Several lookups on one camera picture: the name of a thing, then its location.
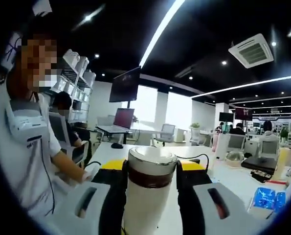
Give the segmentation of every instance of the laptop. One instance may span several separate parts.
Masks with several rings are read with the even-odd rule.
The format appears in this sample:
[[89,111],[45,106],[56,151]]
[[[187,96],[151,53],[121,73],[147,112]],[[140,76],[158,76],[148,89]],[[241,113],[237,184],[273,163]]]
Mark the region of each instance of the laptop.
[[117,109],[115,120],[112,126],[97,126],[98,129],[111,134],[128,133],[132,124],[134,109]]

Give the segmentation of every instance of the television screen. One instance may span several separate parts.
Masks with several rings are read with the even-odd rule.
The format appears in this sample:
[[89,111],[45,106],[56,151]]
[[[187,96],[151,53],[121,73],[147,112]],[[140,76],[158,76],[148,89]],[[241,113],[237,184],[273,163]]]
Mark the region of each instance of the television screen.
[[233,122],[233,114],[230,114],[230,113],[219,113],[219,121]]
[[141,67],[137,67],[114,78],[112,82],[110,102],[136,100],[140,72]]
[[236,108],[235,109],[235,119],[252,121],[253,120],[253,111],[251,109]]

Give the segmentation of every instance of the air conditioner vent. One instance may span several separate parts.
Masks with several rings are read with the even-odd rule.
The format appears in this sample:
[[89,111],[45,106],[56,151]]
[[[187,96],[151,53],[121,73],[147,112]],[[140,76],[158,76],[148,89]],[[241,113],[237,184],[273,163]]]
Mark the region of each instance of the air conditioner vent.
[[245,68],[273,61],[273,56],[262,34],[257,34],[229,49]]

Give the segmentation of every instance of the yellow pad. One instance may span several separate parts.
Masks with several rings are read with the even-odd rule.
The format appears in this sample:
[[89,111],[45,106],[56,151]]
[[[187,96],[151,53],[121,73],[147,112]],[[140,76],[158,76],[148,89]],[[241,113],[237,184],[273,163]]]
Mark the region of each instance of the yellow pad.
[[[114,169],[121,170],[122,165],[125,159],[121,160],[112,160],[104,165],[102,165],[102,169]],[[180,160],[183,170],[204,170],[205,168],[198,164],[187,160]]]

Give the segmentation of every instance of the blue package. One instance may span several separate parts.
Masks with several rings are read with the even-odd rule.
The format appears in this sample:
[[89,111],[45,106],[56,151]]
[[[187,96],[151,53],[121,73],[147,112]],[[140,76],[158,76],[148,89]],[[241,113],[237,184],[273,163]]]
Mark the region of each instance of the blue package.
[[274,203],[274,212],[279,213],[285,204],[286,204],[286,193],[285,192],[277,193]]
[[254,194],[253,206],[273,210],[275,196],[275,190],[258,188]]

